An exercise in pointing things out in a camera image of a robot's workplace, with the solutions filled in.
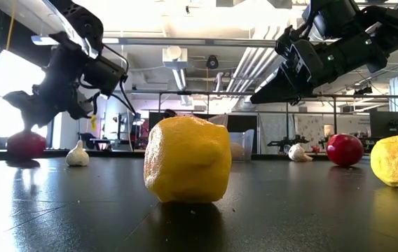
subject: garlic bulb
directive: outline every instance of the garlic bulb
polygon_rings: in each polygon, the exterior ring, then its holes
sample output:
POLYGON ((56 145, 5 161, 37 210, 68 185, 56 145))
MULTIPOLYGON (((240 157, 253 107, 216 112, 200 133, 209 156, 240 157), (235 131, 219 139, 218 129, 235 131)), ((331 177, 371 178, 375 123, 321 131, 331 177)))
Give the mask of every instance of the garlic bulb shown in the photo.
POLYGON ((305 154, 305 150, 300 146, 300 144, 293 145, 288 152, 289 158, 295 162, 308 162, 313 160, 312 157, 305 154))
POLYGON ((90 158, 85 150, 82 149, 82 140, 79 140, 76 147, 68 152, 65 161, 69 166, 87 166, 90 158))

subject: black table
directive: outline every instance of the black table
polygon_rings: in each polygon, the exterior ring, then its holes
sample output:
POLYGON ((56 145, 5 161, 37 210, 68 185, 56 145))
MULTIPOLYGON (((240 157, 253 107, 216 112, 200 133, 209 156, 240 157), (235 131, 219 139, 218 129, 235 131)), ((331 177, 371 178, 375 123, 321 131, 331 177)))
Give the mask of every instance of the black table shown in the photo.
POLYGON ((368 163, 236 162, 222 200, 159 204, 143 159, 0 161, 0 251, 398 251, 398 188, 368 163))

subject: computer monitor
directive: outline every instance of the computer monitor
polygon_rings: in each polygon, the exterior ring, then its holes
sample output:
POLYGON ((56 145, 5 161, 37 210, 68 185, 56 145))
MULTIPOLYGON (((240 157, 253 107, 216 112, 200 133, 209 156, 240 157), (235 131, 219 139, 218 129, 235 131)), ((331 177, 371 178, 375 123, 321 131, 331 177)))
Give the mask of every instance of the computer monitor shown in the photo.
POLYGON ((398 112, 371 111, 370 130, 372 137, 393 137, 398 135, 398 112))

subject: window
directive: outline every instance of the window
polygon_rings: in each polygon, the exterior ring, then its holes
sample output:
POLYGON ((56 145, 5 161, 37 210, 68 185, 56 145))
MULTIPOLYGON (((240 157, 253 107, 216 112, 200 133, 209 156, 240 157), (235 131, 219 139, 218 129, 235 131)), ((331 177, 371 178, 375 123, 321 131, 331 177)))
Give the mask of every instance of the window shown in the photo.
MULTIPOLYGON (((27 60, 4 50, 0 54, 0 96, 11 91, 32 93, 32 86, 40 84, 45 72, 27 60)), ((24 129, 20 110, 0 99, 0 137, 9 137, 24 129)), ((34 132, 46 137, 47 127, 34 126, 34 132)))

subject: ceiling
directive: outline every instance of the ceiling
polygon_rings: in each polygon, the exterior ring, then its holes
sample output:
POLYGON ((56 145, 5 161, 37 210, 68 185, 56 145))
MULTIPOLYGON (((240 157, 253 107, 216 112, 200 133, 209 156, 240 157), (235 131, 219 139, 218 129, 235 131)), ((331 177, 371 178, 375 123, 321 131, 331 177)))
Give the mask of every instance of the ceiling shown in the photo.
MULTIPOLYGON (((277 27, 277 29, 283 30, 287 24, 296 26, 297 22, 300 22, 301 12, 304 9, 304 6, 294 6, 292 10, 275 9, 266 0, 246 0, 230 8, 216 7, 217 1, 222 2, 222 0, 75 0, 74 2, 86 7, 101 19, 104 25, 104 37, 276 39, 280 34, 269 35, 266 27, 277 27)), ((8 2, 0 1, 0 9, 6 13, 11 12, 11 5, 8 2)), ((35 2, 19 0, 24 7, 20 8, 19 5, 17 20, 38 34, 54 30, 55 25, 49 24, 52 20, 48 21, 46 17, 48 15, 44 11, 41 10, 40 15, 29 11, 30 6, 35 2)), ((147 84, 151 88, 159 87, 158 89, 163 90, 167 87, 166 84, 174 78, 172 70, 163 67, 162 50, 166 46, 113 45, 111 47, 129 59, 132 75, 136 76, 133 78, 135 84, 147 84)), ((196 78, 187 81, 187 85, 203 85, 204 89, 207 86, 207 81, 199 81, 197 78, 214 77, 218 72, 232 74, 246 51, 246 48, 216 46, 186 46, 183 48, 188 50, 186 77, 196 78), (210 55, 218 57, 219 68, 217 70, 206 71, 205 63, 210 55)), ((106 50, 103 53, 104 56, 121 63, 112 53, 106 50)), ((260 80, 254 81, 247 91, 254 90, 281 61, 280 57, 276 57, 270 67, 257 76, 260 80)), ((397 67, 397 65, 398 51, 391 55, 386 70, 397 67)), ((374 79, 374 82, 387 92, 388 79, 393 78, 397 73, 396 70, 382 71, 381 73, 386 74, 381 74, 374 79)), ((325 93, 347 92, 349 91, 347 88, 355 88, 355 83, 370 75, 363 67, 359 71, 341 76, 332 84, 323 85, 319 91, 325 93)), ((211 81, 208 85, 209 89, 213 88, 211 81)))

